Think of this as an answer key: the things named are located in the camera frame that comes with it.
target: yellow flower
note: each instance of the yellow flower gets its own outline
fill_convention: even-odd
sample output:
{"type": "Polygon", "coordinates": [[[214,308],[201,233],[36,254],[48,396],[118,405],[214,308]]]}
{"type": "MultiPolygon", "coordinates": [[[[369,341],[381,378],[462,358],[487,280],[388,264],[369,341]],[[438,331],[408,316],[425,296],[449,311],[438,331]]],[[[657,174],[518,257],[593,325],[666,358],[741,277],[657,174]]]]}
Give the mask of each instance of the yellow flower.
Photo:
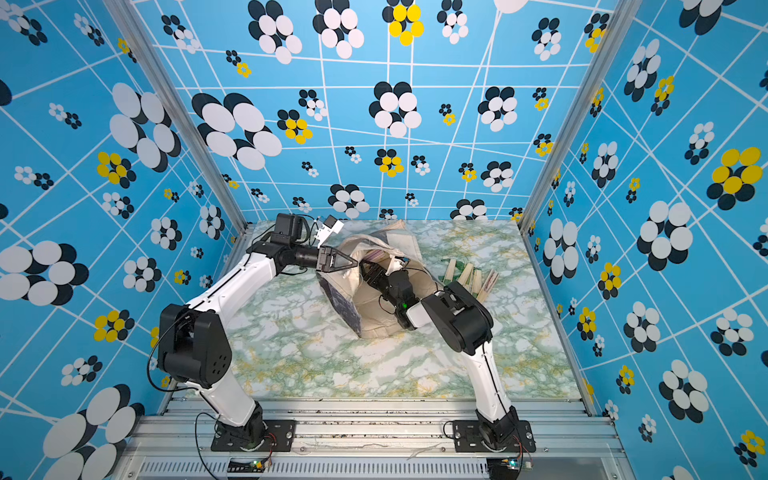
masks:
{"type": "Polygon", "coordinates": [[[237,74],[243,75],[244,78],[248,78],[250,76],[250,68],[248,68],[247,63],[240,62],[237,64],[237,74]]]}
{"type": "Polygon", "coordinates": [[[121,49],[125,54],[131,51],[131,49],[128,48],[128,43],[122,38],[118,38],[118,48],[121,49]]]}
{"type": "Polygon", "coordinates": [[[598,48],[600,48],[600,40],[603,38],[603,35],[605,35],[605,32],[602,28],[596,28],[589,35],[589,38],[587,38],[584,46],[589,48],[590,53],[595,53],[598,48]]]}
{"type": "Polygon", "coordinates": [[[659,81],[659,88],[656,89],[656,98],[659,99],[659,101],[665,101],[667,100],[667,97],[672,95],[672,92],[674,91],[674,75],[670,75],[667,78],[662,78],[659,81]]]}
{"type": "Polygon", "coordinates": [[[751,430],[747,430],[744,435],[741,436],[741,441],[744,442],[746,449],[750,452],[759,453],[761,455],[766,454],[765,441],[755,435],[751,430]]]}

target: blue wall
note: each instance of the blue wall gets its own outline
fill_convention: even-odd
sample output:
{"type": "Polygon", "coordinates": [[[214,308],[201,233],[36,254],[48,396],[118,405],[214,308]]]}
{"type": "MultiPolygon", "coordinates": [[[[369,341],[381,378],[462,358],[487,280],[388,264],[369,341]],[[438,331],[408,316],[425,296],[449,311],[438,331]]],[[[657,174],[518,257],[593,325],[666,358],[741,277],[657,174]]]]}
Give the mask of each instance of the blue wall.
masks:
{"type": "Polygon", "coordinates": [[[207,218],[201,231],[219,202],[175,125],[156,127],[141,59],[100,2],[0,9],[0,478],[77,478],[157,411],[145,368],[160,311],[216,278],[234,233],[228,219],[218,240],[207,218]],[[115,98],[130,110],[136,92],[152,118],[115,120],[115,98]],[[137,125],[143,158],[116,141],[137,125]]]}
{"type": "Polygon", "coordinates": [[[255,222],[310,208],[361,219],[384,217],[382,209],[447,219],[464,199],[475,202],[472,216],[509,218],[526,204],[551,148],[534,141],[557,141],[616,5],[555,3],[239,0],[214,8],[158,0],[134,7],[196,125],[216,117],[213,109],[196,111],[195,98],[226,104],[227,95],[241,94],[276,136],[265,133],[249,147],[231,114],[220,119],[222,130],[203,127],[255,222]],[[390,22],[401,15],[402,24],[390,22]],[[486,98],[497,100],[484,119],[486,98]],[[250,153],[235,158],[232,140],[250,153]],[[254,146],[264,156],[248,150],[254,146]],[[487,184],[484,173],[494,175],[487,184]]]}
{"type": "Polygon", "coordinates": [[[768,5],[698,3],[643,2],[524,234],[637,478],[768,478],[768,5]]]}

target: white circle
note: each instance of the white circle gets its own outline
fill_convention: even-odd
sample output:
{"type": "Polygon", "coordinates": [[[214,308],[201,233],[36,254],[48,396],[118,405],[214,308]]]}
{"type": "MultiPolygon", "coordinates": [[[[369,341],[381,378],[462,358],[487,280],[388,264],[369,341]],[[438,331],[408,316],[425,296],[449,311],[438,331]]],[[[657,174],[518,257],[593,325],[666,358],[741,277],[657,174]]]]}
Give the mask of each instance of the white circle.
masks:
{"type": "Polygon", "coordinates": [[[259,17],[259,28],[265,35],[275,35],[277,23],[269,15],[261,15],[259,17]]]}
{"type": "Polygon", "coordinates": [[[74,266],[69,262],[56,262],[48,269],[48,279],[56,285],[65,285],[74,279],[74,266]]]}
{"type": "Polygon", "coordinates": [[[629,312],[627,314],[627,325],[631,326],[632,328],[637,328],[637,326],[640,325],[640,319],[637,318],[637,315],[634,313],[629,312]]]}
{"type": "Polygon", "coordinates": [[[645,329],[645,333],[648,335],[648,339],[658,342],[661,339],[661,330],[655,325],[649,325],[645,329]]]}
{"type": "Polygon", "coordinates": [[[42,265],[53,265],[61,259],[61,247],[56,242],[43,240],[32,249],[32,256],[42,265]]]}
{"type": "Polygon", "coordinates": [[[664,380],[664,385],[668,386],[672,390],[680,387],[680,379],[678,379],[677,376],[669,370],[664,372],[662,379],[664,380]]]}
{"type": "Polygon", "coordinates": [[[120,407],[120,391],[114,387],[107,387],[97,393],[88,403],[85,411],[85,419],[91,425],[101,425],[120,407]]]}
{"type": "Polygon", "coordinates": [[[293,33],[293,22],[291,22],[290,18],[286,17],[285,15],[277,17],[277,20],[275,20],[275,26],[277,27],[277,31],[286,37],[293,33]]]}
{"type": "Polygon", "coordinates": [[[141,113],[141,102],[133,88],[124,83],[117,83],[112,88],[112,100],[118,110],[129,118],[138,117],[141,113]]]}
{"type": "Polygon", "coordinates": [[[690,407],[690,399],[683,390],[675,390],[672,392],[672,400],[683,410],[688,410],[690,407]]]}
{"type": "Polygon", "coordinates": [[[21,273],[31,265],[32,254],[24,247],[14,245],[0,252],[0,268],[8,273],[21,273]]]}
{"type": "Polygon", "coordinates": [[[412,92],[407,91],[406,93],[400,95],[398,105],[404,111],[411,111],[416,108],[416,102],[416,96],[412,92]]]}
{"type": "Polygon", "coordinates": [[[389,133],[395,138],[403,138],[408,133],[408,127],[401,121],[396,121],[389,125],[389,133]]]}
{"type": "Polygon", "coordinates": [[[650,245],[650,251],[654,257],[662,260],[670,256],[670,253],[672,252],[672,244],[666,237],[658,237],[650,245]]]}
{"type": "Polygon", "coordinates": [[[107,424],[105,436],[107,442],[117,443],[131,433],[136,423],[136,410],[130,406],[125,406],[115,412],[107,424]]]}
{"type": "Polygon", "coordinates": [[[328,48],[335,47],[336,43],[339,41],[339,37],[336,36],[336,33],[330,28],[326,28],[325,30],[323,30],[323,33],[320,34],[320,38],[323,40],[323,45],[325,45],[328,48]]]}
{"type": "Polygon", "coordinates": [[[84,464],[83,455],[69,452],[51,465],[43,480],[79,480],[84,464]]]}
{"type": "Polygon", "coordinates": [[[339,55],[339,58],[347,59],[352,56],[352,45],[347,40],[342,40],[336,44],[336,53],[339,55]]]}
{"type": "Polygon", "coordinates": [[[672,230],[670,242],[672,243],[672,248],[682,252],[689,249],[691,244],[693,244],[694,235],[687,227],[678,227],[672,230]]]}
{"type": "Polygon", "coordinates": [[[648,216],[653,222],[660,223],[667,219],[668,214],[669,209],[667,208],[667,204],[662,200],[659,200],[650,206],[650,212],[648,216]]]}
{"type": "Polygon", "coordinates": [[[386,110],[381,110],[373,118],[379,128],[388,128],[392,124],[392,115],[386,110]]]}
{"type": "Polygon", "coordinates": [[[690,208],[683,202],[673,205],[669,211],[669,219],[675,227],[685,225],[690,220],[690,208]]]}
{"type": "Polygon", "coordinates": [[[560,278],[563,276],[563,272],[565,271],[565,262],[563,261],[563,257],[560,257],[559,255],[552,259],[552,265],[550,266],[552,275],[555,278],[560,278]]]}
{"type": "Polygon", "coordinates": [[[678,378],[685,379],[688,377],[688,366],[682,360],[673,360],[672,373],[677,375],[678,378]]]}
{"type": "Polygon", "coordinates": [[[288,51],[292,54],[298,55],[301,53],[301,49],[303,48],[301,39],[295,35],[288,35],[286,38],[286,48],[288,48],[288,51]]]}
{"type": "Polygon", "coordinates": [[[737,321],[739,322],[740,326],[752,326],[752,317],[742,313],[737,317],[737,321]]]}
{"type": "Polygon", "coordinates": [[[47,281],[37,282],[35,285],[30,286],[29,293],[27,293],[29,303],[37,306],[50,304],[52,301],[56,300],[57,295],[58,288],[56,287],[56,284],[47,281]]]}
{"type": "Polygon", "coordinates": [[[656,309],[649,308],[645,310],[645,319],[648,320],[648,323],[651,325],[656,325],[659,323],[659,312],[657,312],[656,309]]]}
{"type": "Polygon", "coordinates": [[[739,334],[736,333],[736,330],[728,329],[728,330],[725,331],[725,333],[723,335],[725,336],[725,338],[729,342],[738,342],[739,341],[739,334]]]}
{"type": "Polygon", "coordinates": [[[386,91],[379,99],[379,104],[386,111],[395,111],[397,108],[398,98],[397,95],[391,91],[386,91]]]}
{"type": "Polygon", "coordinates": [[[288,65],[292,59],[290,50],[282,45],[275,49],[275,58],[283,65],[288,65]]]}
{"type": "Polygon", "coordinates": [[[205,143],[215,153],[222,157],[231,157],[237,152],[235,141],[227,134],[220,131],[212,131],[205,137],[205,143]]]}
{"type": "Polygon", "coordinates": [[[211,128],[224,133],[230,132],[235,128],[235,119],[223,105],[216,102],[210,102],[200,110],[203,114],[203,120],[211,128]]]}
{"type": "Polygon", "coordinates": [[[360,31],[359,28],[355,28],[346,34],[346,39],[354,48],[360,48],[362,47],[363,42],[365,42],[366,37],[362,34],[362,31],[360,31]]]}
{"type": "Polygon", "coordinates": [[[648,335],[646,335],[645,330],[643,329],[643,327],[639,326],[639,327],[636,327],[634,329],[634,338],[638,342],[642,343],[642,342],[645,342],[646,340],[648,340],[648,335]]]}
{"type": "Polygon", "coordinates": [[[418,111],[410,111],[402,118],[402,121],[406,127],[416,128],[422,124],[422,115],[418,111]]]}
{"type": "Polygon", "coordinates": [[[275,48],[277,48],[277,44],[275,44],[274,38],[270,37],[269,35],[261,35],[259,37],[259,47],[261,47],[261,50],[264,53],[271,54],[271,53],[275,53],[275,48]]]}
{"type": "Polygon", "coordinates": [[[91,453],[83,466],[82,480],[102,480],[109,475],[118,460],[118,448],[108,443],[91,453]]]}
{"type": "Polygon", "coordinates": [[[357,27],[357,14],[354,10],[351,8],[344,8],[344,11],[341,12],[341,25],[344,25],[344,28],[347,30],[353,30],[357,27]]]}
{"type": "Polygon", "coordinates": [[[495,118],[496,116],[490,110],[485,111],[482,115],[480,115],[480,121],[485,125],[490,124],[495,118]]]}
{"type": "Polygon", "coordinates": [[[65,416],[48,430],[43,440],[43,454],[48,458],[66,455],[83,439],[86,427],[85,417],[79,413],[65,416]]]}
{"type": "Polygon", "coordinates": [[[141,97],[141,109],[149,121],[155,124],[159,124],[165,119],[163,103],[154,93],[148,92],[141,97]]]}

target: yellow circle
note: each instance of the yellow circle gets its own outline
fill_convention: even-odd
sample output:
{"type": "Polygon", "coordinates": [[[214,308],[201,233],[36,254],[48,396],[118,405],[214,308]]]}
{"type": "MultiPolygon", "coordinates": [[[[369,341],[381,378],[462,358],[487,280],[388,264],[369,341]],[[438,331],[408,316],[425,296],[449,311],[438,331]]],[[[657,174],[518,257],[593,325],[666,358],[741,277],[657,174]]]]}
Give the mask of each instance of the yellow circle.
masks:
{"type": "Polygon", "coordinates": [[[749,147],[741,154],[742,165],[754,165],[760,159],[760,149],[758,147],[749,147]]]}
{"type": "Polygon", "coordinates": [[[411,5],[408,7],[408,20],[415,22],[422,17],[422,10],[418,5],[411,5]]]}
{"type": "Polygon", "coordinates": [[[395,20],[402,22],[408,16],[408,10],[406,10],[404,5],[397,5],[392,14],[395,16],[395,20]]]}
{"type": "Polygon", "coordinates": [[[741,172],[741,180],[745,184],[755,184],[763,178],[763,168],[757,165],[750,165],[741,172]]]}
{"type": "Polygon", "coordinates": [[[725,180],[725,183],[723,184],[723,190],[729,194],[735,194],[741,189],[742,185],[743,182],[739,177],[731,177],[728,180],[725,180]]]}
{"type": "Polygon", "coordinates": [[[421,22],[413,22],[413,25],[411,25],[411,33],[413,33],[414,37],[424,35],[424,24],[421,22]]]}
{"type": "Polygon", "coordinates": [[[716,184],[722,184],[728,180],[728,177],[730,177],[730,168],[728,167],[718,167],[712,172],[712,181],[716,184]]]}
{"type": "Polygon", "coordinates": [[[722,162],[726,167],[732,167],[736,164],[737,161],[739,161],[739,151],[737,149],[731,148],[723,154],[722,162]]]}
{"type": "Polygon", "coordinates": [[[389,34],[391,36],[399,37],[401,33],[402,33],[402,25],[400,25],[400,22],[392,22],[389,24],[389,34]]]}
{"type": "Polygon", "coordinates": [[[400,43],[402,46],[407,47],[413,43],[413,33],[410,31],[404,31],[400,34],[400,43]]]}

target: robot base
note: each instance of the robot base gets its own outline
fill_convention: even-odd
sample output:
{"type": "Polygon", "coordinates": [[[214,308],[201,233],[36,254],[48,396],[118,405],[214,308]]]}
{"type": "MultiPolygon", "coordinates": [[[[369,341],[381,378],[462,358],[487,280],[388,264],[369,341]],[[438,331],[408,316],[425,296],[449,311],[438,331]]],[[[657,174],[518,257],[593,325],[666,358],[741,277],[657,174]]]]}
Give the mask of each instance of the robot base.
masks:
{"type": "MultiPolygon", "coordinates": [[[[525,420],[519,420],[517,423],[517,430],[520,435],[522,446],[525,447],[530,453],[536,451],[536,441],[533,438],[531,432],[531,424],[525,420]]],[[[453,421],[453,445],[457,452],[495,452],[485,446],[480,433],[480,422],[476,420],[454,420],[453,421]]],[[[510,452],[518,454],[520,453],[520,444],[513,442],[508,445],[501,452],[510,452]]]]}

